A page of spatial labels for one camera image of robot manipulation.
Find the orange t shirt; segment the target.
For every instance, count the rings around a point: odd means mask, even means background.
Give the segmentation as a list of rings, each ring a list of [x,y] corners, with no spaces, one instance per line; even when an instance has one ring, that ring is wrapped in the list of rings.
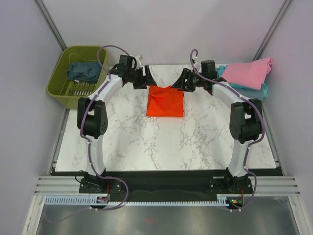
[[[171,86],[162,88],[150,86],[147,101],[146,116],[176,117],[184,116],[184,92]]]

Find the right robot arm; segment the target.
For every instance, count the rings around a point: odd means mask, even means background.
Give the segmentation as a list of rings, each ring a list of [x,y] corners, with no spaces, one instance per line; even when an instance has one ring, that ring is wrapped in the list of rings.
[[[191,67],[182,70],[172,88],[183,92],[203,88],[230,109],[229,130],[234,145],[224,187],[234,193],[241,188],[241,179],[250,173],[247,167],[250,148],[265,136],[261,101],[248,99],[234,90],[225,79],[218,77],[213,60],[199,62],[197,58],[192,58]]]

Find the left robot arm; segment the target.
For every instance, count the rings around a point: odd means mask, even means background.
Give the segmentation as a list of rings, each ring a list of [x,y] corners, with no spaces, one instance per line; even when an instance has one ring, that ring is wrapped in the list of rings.
[[[77,127],[87,144],[88,166],[86,172],[94,175],[90,187],[96,192],[107,188],[104,178],[103,137],[108,128],[106,105],[127,83],[133,88],[146,89],[156,86],[148,65],[141,64],[142,56],[121,55],[119,63],[109,71],[103,83],[88,97],[82,97],[77,105]]]

